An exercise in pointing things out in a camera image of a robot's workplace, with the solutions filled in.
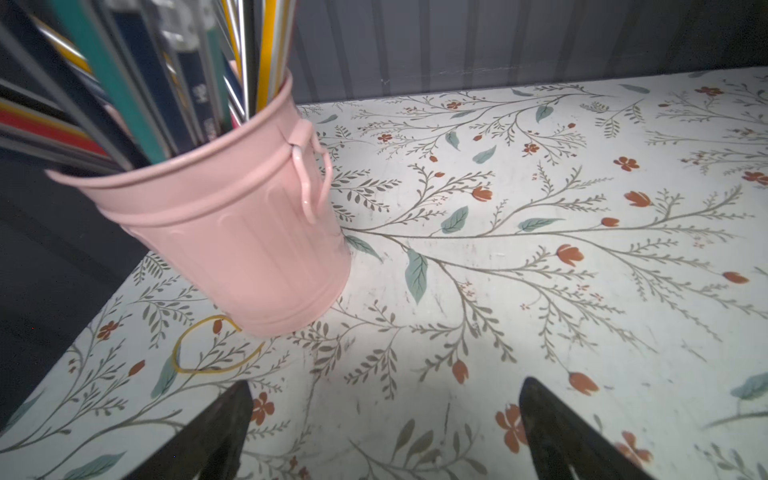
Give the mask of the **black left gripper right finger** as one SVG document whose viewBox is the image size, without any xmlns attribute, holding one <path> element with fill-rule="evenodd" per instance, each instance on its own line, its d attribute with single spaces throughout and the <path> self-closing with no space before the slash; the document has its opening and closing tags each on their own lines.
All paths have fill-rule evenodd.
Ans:
<svg viewBox="0 0 768 480">
<path fill-rule="evenodd" d="M 538 478 L 651 478 L 536 378 L 524 380 L 519 407 Z"/>
</svg>

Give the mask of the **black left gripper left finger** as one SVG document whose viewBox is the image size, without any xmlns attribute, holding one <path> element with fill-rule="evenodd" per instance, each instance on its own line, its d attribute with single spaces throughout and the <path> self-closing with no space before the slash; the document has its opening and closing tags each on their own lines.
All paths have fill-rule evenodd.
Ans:
<svg viewBox="0 0 768 480">
<path fill-rule="evenodd" d="M 131 471 L 129 479 L 233 479 L 240 468 L 253 407 L 238 381 L 177 435 Z"/>
</svg>

